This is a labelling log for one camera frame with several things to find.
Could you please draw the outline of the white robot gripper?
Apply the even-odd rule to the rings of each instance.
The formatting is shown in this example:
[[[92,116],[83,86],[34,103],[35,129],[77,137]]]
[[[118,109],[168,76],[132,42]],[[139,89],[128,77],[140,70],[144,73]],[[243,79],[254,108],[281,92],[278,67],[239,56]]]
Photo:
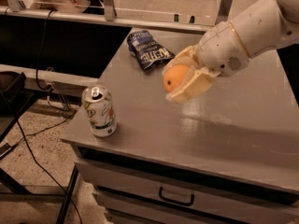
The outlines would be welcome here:
[[[199,69],[199,60],[207,68]],[[222,21],[203,35],[198,47],[188,46],[164,67],[164,77],[184,77],[177,88],[166,91],[165,98],[176,104],[186,103],[210,89],[219,74],[229,77],[248,65],[249,55],[237,31],[230,22]]]

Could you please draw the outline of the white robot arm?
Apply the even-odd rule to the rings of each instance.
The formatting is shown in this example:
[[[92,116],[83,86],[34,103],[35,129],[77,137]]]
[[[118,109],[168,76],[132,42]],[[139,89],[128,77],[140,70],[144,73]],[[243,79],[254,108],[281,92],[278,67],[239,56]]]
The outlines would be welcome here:
[[[166,99],[183,104],[271,49],[299,41],[299,0],[259,0],[230,21],[208,30],[163,70]]]

